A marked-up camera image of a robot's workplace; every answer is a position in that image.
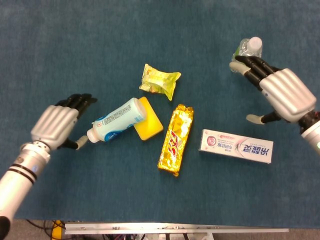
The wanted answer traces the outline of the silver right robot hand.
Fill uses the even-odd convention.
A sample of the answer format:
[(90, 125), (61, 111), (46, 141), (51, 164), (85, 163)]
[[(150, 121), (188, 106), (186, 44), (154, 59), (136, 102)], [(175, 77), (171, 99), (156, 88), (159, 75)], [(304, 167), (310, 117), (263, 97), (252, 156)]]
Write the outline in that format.
[(257, 56), (235, 57), (229, 67), (244, 76), (271, 104), (274, 112), (259, 117), (255, 122), (265, 124), (283, 119), (297, 123), (316, 107), (317, 99), (302, 80), (289, 68), (269, 65)]

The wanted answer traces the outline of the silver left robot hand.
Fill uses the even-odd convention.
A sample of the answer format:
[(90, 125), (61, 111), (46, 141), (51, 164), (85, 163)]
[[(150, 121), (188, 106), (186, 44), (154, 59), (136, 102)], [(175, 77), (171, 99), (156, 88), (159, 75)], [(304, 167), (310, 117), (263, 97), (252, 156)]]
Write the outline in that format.
[(75, 93), (49, 105), (30, 132), (32, 141), (43, 143), (51, 151), (60, 148), (78, 150), (86, 140), (81, 137), (72, 141), (69, 135), (87, 108), (96, 102), (89, 93)]

